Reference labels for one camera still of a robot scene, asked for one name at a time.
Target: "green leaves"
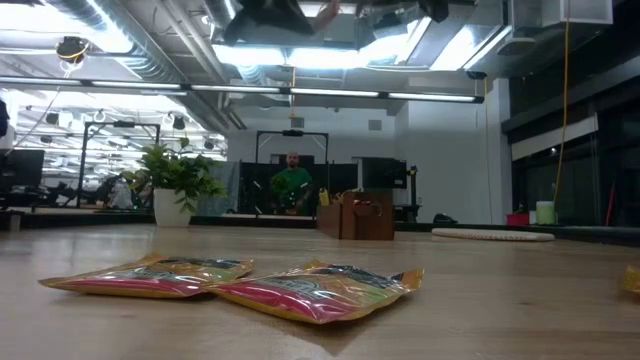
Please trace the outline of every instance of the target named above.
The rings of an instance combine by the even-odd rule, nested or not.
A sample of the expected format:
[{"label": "green leaves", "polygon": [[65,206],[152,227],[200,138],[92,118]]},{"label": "green leaves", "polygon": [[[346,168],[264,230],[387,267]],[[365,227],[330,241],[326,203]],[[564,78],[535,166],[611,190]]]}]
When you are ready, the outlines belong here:
[{"label": "green leaves", "polygon": [[[189,139],[181,139],[180,145],[184,149],[189,145]],[[209,173],[217,165],[215,161],[202,155],[196,158],[181,157],[188,152],[181,150],[176,153],[165,145],[144,147],[142,151],[141,163],[144,168],[135,173],[125,173],[125,178],[133,181],[132,188],[143,189],[151,182],[155,188],[172,189],[175,194],[183,193],[184,196],[176,204],[182,204],[181,212],[188,210],[192,213],[196,212],[192,203],[198,198],[226,196],[222,184]]]},{"label": "green leaves", "polygon": [[283,194],[289,188],[289,179],[284,176],[276,175],[271,178],[271,191],[276,194]]},{"label": "green leaves", "polygon": [[184,149],[187,146],[189,146],[189,138],[188,137],[180,138],[180,148]]}]

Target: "table surface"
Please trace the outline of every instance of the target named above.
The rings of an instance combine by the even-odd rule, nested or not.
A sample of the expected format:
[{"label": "table surface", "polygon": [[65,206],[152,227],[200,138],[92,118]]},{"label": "table surface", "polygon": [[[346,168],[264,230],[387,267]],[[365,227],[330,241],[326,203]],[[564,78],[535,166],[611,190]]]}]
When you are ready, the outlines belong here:
[{"label": "table surface", "polygon": [[[425,268],[423,287],[354,322],[314,326],[220,298],[90,296],[36,280],[149,252],[255,259],[263,275],[312,257],[380,274]],[[624,295],[640,249],[398,233],[347,241],[315,230],[154,226],[0,234],[0,358],[640,359],[640,299]]]}]

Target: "potted plant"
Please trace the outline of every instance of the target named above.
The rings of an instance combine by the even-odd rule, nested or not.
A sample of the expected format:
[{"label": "potted plant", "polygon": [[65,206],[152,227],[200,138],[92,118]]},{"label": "potted plant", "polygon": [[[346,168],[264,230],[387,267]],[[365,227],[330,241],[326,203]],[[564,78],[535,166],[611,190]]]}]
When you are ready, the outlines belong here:
[{"label": "potted plant", "polygon": [[200,197],[225,195],[222,184],[209,173],[216,162],[202,155],[184,157],[189,153],[184,151],[188,140],[182,139],[181,145],[179,152],[165,145],[144,147],[143,169],[125,173],[132,188],[154,188],[153,210],[159,227],[186,227]]}]

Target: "man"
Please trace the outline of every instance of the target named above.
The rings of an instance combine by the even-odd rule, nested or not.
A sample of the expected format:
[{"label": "man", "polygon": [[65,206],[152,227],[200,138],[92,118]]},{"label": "man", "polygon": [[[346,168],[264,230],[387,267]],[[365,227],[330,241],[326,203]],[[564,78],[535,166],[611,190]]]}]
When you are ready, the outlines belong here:
[{"label": "man", "polygon": [[287,154],[287,168],[271,179],[271,190],[278,196],[280,209],[286,214],[304,214],[304,205],[312,193],[311,175],[298,166],[300,157],[296,152]]}]

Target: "foil snack bag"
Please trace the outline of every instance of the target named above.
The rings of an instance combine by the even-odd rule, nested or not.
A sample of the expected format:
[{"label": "foil snack bag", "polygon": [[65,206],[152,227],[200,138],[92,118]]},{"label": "foil snack bag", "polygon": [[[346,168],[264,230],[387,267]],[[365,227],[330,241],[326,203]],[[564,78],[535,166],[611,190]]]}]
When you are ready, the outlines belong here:
[{"label": "foil snack bag", "polygon": [[324,324],[353,320],[420,288],[424,269],[393,277],[314,260],[299,269],[228,284],[211,292],[282,318]]},{"label": "foil snack bag", "polygon": [[640,294],[640,267],[627,266],[623,286],[627,291]]},{"label": "foil snack bag", "polygon": [[87,294],[184,298],[206,292],[206,285],[237,279],[252,268],[253,260],[205,260],[152,254],[133,263],[70,277],[44,279],[39,283]]}]

